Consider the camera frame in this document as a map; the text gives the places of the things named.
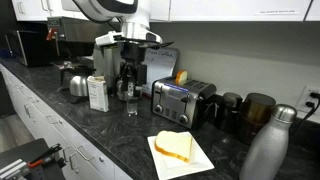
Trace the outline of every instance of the silver toaster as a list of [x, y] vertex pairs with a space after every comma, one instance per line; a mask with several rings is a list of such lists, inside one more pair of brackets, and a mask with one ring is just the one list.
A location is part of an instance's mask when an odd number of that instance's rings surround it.
[[176, 85], [175, 79], [167, 77], [153, 83], [151, 110], [189, 129], [197, 129], [214, 107], [212, 98], [216, 86], [192, 79]]

